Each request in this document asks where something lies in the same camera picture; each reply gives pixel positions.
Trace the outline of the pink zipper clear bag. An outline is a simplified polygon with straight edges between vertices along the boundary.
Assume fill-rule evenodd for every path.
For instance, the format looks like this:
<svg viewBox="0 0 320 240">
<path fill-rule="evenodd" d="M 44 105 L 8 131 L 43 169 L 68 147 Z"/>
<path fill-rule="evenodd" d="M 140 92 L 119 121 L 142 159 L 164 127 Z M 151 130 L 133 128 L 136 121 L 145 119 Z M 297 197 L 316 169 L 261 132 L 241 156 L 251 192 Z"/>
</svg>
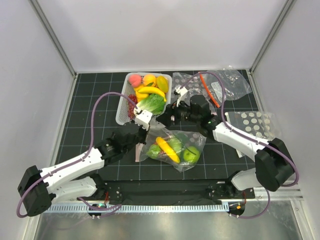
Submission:
<svg viewBox="0 0 320 240">
<path fill-rule="evenodd" d="M 156 122 L 151 125 L 145 143 L 135 147 L 135 161 L 150 158 L 165 162 L 182 173 L 198 163 L 206 140 L 198 132 L 169 130 Z"/>
</svg>

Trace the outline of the green apple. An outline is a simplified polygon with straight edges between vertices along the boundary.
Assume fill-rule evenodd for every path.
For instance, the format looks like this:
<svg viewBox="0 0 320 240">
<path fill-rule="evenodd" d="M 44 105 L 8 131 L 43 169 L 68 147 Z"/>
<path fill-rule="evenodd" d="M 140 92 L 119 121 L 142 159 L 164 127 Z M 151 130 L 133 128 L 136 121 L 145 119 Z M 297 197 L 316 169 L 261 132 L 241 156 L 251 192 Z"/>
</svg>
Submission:
<svg viewBox="0 0 320 240">
<path fill-rule="evenodd" d="M 187 163 L 195 164 L 199 160 L 200 155 L 201 154 L 196 147 L 190 146 L 184 150 L 183 160 Z"/>
</svg>

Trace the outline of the long yellow banana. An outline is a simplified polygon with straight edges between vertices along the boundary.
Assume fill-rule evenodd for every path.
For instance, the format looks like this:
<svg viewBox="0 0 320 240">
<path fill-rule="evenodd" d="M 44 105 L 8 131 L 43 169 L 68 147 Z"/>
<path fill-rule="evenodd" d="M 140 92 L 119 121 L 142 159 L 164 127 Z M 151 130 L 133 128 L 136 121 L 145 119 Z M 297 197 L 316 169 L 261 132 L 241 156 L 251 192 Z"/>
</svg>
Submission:
<svg viewBox="0 0 320 240">
<path fill-rule="evenodd" d="M 162 138 L 157 137 L 155 142 L 160 147 L 160 149 L 175 163 L 180 163 L 180 158 L 176 154 L 176 152 L 169 146 L 169 144 Z"/>
</svg>

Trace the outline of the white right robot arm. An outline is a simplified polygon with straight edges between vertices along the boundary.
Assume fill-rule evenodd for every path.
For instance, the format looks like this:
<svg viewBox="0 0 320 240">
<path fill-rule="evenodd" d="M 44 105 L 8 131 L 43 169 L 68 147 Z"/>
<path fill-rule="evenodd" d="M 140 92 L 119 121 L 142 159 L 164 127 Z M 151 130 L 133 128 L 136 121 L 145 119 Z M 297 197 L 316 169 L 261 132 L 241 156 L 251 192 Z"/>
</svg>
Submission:
<svg viewBox="0 0 320 240">
<path fill-rule="evenodd" d="M 235 172 L 226 181 L 225 192 L 230 198 L 255 187 L 271 192 L 289 187 L 286 181 L 292 175 L 295 175 L 294 185 L 299 180 L 298 170 L 282 140 L 266 140 L 231 126 L 211 112 L 209 102 L 202 95 L 192 96 L 189 104 L 184 101 L 168 104 L 156 120 L 166 127 L 181 121 L 193 123 L 204 137 L 239 150 L 254 161 L 254 168 Z"/>
</svg>

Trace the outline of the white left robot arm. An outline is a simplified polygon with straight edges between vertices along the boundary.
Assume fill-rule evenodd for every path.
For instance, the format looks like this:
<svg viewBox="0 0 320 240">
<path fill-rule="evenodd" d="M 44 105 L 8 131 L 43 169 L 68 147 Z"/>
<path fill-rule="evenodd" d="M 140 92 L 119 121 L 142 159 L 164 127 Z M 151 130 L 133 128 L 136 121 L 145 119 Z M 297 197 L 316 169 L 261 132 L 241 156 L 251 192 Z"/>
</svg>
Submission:
<svg viewBox="0 0 320 240">
<path fill-rule="evenodd" d="M 62 185 L 88 172 L 102 169 L 120 161 L 137 144 L 144 143 L 150 125 L 127 122 L 110 137 L 60 164 L 38 169 L 36 165 L 28 167 L 17 187 L 20 200 L 16 214 L 19 218 L 34 217 L 46 211 L 54 199 L 62 193 Z"/>
</svg>

